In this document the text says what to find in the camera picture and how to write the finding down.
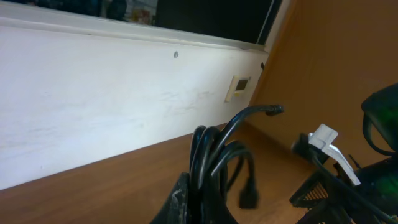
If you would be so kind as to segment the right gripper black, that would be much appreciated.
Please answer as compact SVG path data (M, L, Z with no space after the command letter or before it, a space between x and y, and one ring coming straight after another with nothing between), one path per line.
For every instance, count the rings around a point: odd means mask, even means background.
M293 207L306 208L298 224L372 223L373 214L334 188L319 171L314 172L289 199Z

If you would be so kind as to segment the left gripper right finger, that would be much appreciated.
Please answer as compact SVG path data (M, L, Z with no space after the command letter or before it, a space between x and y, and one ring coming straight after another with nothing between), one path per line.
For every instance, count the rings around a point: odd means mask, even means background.
M229 212L225 201L219 195L215 199L215 223L217 224L238 224L232 214Z

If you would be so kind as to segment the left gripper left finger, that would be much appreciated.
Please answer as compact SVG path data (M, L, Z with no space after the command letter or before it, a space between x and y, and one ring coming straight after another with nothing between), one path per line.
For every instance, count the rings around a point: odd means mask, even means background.
M189 173L182 172L159 213L150 224L190 223L188 211Z

